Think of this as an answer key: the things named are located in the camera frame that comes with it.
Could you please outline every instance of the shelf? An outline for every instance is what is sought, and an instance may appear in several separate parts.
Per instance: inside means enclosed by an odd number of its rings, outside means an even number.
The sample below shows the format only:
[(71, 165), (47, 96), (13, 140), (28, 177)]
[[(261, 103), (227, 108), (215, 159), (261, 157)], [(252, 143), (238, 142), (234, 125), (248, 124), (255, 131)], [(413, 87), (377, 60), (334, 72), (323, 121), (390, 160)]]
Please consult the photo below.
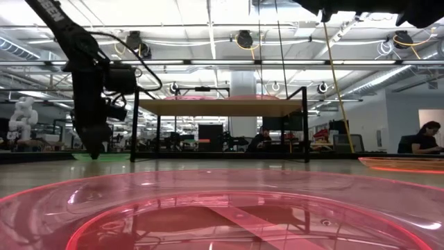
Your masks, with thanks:
[(302, 109), (300, 100), (140, 100), (155, 115), (283, 117)]

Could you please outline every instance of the green object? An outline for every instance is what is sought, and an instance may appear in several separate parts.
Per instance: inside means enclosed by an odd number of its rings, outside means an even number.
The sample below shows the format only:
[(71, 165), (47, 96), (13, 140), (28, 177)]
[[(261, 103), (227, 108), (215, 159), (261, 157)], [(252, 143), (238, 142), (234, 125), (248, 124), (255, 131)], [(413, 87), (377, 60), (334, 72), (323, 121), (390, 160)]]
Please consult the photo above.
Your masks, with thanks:
[(130, 159), (129, 153), (105, 153), (101, 154), (97, 160), (92, 160), (88, 153), (73, 153), (72, 156), (76, 160), (84, 162), (99, 161), (99, 162), (121, 162)]

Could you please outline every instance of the chair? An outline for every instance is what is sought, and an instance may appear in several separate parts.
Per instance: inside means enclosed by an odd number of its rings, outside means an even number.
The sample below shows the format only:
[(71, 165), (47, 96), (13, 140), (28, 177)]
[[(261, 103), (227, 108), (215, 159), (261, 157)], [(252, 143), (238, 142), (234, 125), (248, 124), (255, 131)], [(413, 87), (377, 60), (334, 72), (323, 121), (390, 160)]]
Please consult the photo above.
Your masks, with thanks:
[[(355, 153), (364, 152), (362, 135), (350, 135)], [(336, 153), (352, 153), (347, 135), (333, 135), (333, 147)]]
[(398, 153), (413, 153), (411, 150), (411, 144), (416, 135), (405, 135), (401, 137), (398, 144)]

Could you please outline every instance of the person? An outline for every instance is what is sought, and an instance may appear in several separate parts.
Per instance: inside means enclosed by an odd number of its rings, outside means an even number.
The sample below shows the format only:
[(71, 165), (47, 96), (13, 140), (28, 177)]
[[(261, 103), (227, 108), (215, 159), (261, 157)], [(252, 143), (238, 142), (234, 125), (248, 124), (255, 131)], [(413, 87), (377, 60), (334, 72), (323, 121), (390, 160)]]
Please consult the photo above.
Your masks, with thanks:
[(257, 134), (248, 145), (247, 152), (264, 151), (266, 147), (264, 144), (265, 141), (271, 141), (270, 130), (261, 126), (259, 134)]
[(424, 124), (412, 141), (412, 153), (439, 154), (443, 148), (437, 145), (434, 136), (440, 128), (441, 125), (438, 122), (427, 122)]

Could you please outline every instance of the woman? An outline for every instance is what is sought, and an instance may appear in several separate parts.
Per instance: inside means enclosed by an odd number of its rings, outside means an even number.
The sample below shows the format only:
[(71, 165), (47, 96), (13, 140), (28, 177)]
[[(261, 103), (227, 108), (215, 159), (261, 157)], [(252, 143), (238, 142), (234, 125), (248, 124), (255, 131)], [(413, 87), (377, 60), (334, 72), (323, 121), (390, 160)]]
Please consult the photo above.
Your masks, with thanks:
[(427, 122), (424, 124), (413, 139), (411, 145), (412, 153), (439, 154), (443, 148), (438, 147), (434, 136), (440, 128), (441, 125), (438, 122)]

